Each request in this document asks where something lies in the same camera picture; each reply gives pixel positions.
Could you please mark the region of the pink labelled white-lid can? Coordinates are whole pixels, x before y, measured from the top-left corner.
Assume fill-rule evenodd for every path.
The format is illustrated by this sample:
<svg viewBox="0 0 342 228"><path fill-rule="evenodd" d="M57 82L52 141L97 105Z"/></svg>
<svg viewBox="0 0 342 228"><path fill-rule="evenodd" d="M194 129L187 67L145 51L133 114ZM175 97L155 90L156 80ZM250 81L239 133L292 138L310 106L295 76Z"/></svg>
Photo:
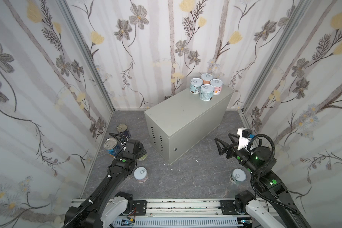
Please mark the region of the pink labelled white-lid can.
<svg viewBox="0 0 342 228"><path fill-rule="evenodd" d="M138 167L134 170L134 178L138 183L143 183L148 180L148 171L144 167Z"/></svg>

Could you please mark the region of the light blue can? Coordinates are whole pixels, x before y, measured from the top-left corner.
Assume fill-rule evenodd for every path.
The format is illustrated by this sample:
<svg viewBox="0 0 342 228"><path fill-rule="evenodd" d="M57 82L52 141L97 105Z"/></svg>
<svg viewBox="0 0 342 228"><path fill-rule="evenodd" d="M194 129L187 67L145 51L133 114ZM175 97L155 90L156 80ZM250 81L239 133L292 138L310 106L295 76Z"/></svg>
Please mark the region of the light blue can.
<svg viewBox="0 0 342 228"><path fill-rule="evenodd" d="M200 88L200 99L202 101L210 101L214 95L214 86L210 84L204 84Z"/></svg>

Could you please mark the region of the pink fruit labelled can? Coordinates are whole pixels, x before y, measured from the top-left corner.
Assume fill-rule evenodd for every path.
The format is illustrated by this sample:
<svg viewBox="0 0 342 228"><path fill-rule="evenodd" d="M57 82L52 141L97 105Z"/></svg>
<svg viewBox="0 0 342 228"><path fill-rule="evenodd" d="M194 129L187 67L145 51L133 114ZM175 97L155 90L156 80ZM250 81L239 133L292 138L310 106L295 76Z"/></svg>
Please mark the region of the pink fruit labelled can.
<svg viewBox="0 0 342 228"><path fill-rule="evenodd" d="M221 93L222 87L223 87L223 82L220 79L213 79L210 81L210 85L214 87L213 94L219 95Z"/></svg>

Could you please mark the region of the orange labelled can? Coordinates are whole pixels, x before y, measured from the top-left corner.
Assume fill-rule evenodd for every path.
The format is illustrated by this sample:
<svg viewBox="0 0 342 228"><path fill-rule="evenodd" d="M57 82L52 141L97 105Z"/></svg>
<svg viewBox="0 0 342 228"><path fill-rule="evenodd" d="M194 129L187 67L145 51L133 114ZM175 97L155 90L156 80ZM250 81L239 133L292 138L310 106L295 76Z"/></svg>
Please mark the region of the orange labelled can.
<svg viewBox="0 0 342 228"><path fill-rule="evenodd" d="M212 74L205 73L205 74L202 74L200 78L202 79L203 84L205 85L205 84L210 84L211 80L214 79L214 76Z"/></svg>

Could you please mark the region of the teal labelled white-lid can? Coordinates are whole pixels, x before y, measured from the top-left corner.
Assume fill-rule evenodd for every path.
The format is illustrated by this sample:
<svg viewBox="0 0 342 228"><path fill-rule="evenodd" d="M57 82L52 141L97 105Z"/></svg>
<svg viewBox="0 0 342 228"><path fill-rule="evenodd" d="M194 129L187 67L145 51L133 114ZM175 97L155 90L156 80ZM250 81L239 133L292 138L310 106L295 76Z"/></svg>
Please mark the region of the teal labelled white-lid can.
<svg viewBox="0 0 342 228"><path fill-rule="evenodd" d="M203 85L203 80L201 78L191 79L190 92L192 94L199 94L202 85Z"/></svg>

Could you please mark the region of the green labelled can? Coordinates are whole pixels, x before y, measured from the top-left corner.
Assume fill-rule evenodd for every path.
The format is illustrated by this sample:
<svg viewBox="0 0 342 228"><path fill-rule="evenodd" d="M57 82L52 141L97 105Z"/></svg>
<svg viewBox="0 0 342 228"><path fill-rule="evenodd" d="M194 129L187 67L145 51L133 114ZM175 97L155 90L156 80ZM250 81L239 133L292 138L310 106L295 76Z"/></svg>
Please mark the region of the green labelled can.
<svg viewBox="0 0 342 228"><path fill-rule="evenodd" d="M140 157L138 160L139 161L144 161L146 159L147 155L145 154L144 156Z"/></svg>

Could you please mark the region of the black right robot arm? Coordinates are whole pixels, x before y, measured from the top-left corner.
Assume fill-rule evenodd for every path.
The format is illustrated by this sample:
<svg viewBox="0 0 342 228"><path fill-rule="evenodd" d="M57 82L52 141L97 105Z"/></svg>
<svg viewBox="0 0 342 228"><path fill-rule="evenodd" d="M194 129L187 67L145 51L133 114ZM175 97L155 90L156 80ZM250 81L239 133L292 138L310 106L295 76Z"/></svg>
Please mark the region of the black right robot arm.
<svg viewBox="0 0 342 228"><path fill-rule="evenodd" d="M247 212L255 195L270 203L288 228L311 227L296 206L290 191L283 181L272 171L276 164L276 146L265 134L257 134L247 139L247 145L239 149L244 133L240 136L228 134L231 143L214 138L219 155L227 159L235 158L251 175L250 185L254 193L248 191L236 195L237 210Z"/></svg>

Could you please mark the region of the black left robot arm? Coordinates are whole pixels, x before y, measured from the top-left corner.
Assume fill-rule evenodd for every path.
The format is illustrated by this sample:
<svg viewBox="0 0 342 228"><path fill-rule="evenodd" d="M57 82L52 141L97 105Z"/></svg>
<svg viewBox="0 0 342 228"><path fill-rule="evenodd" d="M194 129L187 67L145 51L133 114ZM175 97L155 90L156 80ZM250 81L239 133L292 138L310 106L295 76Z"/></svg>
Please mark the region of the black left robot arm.
<svg viewBox="0 0 342 228"><path fill-rule="evenodd" d="M146 155L143 144L138 140L129 140L118 153L107 175L95 191L78 207L70 207L65 214L64 228L108 228L122 213L133 209L133 196L119 193L108 205L113 192L132 173L137 160Z"/></svg>

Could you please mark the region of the dark blue tomato can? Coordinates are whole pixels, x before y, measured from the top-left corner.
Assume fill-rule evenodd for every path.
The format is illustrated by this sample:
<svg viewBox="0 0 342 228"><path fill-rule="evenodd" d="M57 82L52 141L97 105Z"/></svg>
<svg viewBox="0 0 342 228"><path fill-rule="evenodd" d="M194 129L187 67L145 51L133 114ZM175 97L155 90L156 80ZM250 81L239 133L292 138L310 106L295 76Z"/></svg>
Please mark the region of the dark blue tomato can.
<svg viewBox="0 0 342 228"><path fill-rule="evenodd" d="M124 123L121 123L117 126L116 128L117 132L126 137L127 139L130 139L130 133L129 133L129 129L128 129L128 126Z"/></svg>

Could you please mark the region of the blue labelled tin can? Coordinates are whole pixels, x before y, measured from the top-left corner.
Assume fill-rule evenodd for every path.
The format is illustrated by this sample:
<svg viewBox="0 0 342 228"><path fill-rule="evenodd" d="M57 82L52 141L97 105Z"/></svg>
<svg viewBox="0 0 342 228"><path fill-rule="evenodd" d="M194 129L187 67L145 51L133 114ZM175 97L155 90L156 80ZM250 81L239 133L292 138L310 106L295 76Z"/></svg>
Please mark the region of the blue labelled tin can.
<svg viewBox="0 0 342 228"><path fill-rule="evenodd" d="M120 152L120 147L115 138L109 138L105 140L103 147L108 152L108 154L111 155L112 157L116 157L118 153Z"/></svg>

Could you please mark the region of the white-lid can front right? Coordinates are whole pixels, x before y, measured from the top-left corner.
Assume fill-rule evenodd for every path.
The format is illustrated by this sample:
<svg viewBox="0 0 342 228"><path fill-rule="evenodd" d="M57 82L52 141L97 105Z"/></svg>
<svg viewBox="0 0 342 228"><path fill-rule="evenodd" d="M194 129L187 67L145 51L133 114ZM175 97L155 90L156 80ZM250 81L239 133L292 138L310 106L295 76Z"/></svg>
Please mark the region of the white-lid can front right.
<svg viewBox="0 0 342 228"><path fill-rule="evenodd" d="M234 184L242 184L247 179L247 175L242 169L234 169L230 175L230 180Z"/></svg>

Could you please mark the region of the grey metal cabinet box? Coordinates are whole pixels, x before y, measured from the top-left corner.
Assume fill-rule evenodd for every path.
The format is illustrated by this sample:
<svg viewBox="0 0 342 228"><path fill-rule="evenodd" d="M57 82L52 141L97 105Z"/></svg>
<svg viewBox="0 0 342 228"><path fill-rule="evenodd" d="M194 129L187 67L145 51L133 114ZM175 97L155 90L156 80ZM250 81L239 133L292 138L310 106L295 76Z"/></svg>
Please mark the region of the grey metal cabinet box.
<svg viewBox="0 0 342 228"><path fill-rule="evenodd" d="M152 146L168 164L174 163L220 125L232 94L227 86L203 101L185 89L146 110Z"/></svg>

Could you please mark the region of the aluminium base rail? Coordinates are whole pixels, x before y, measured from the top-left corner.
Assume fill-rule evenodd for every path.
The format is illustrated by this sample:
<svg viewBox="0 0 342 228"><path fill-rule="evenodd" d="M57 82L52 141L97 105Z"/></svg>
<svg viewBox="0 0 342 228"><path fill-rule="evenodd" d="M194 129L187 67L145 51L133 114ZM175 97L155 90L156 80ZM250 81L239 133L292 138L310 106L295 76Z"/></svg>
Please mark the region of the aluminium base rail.
<svg viewBox="0 0 342 228"><path fill-rule="evenodd" d="M253 200L247 212L237 210L234 199L141 199L133 200L132 205L131 211L116 219L134 223L138 218L237 218L244 225L239 228L283 227L275 218L276 212L269 211L268 203L262 200Z"/></svg>

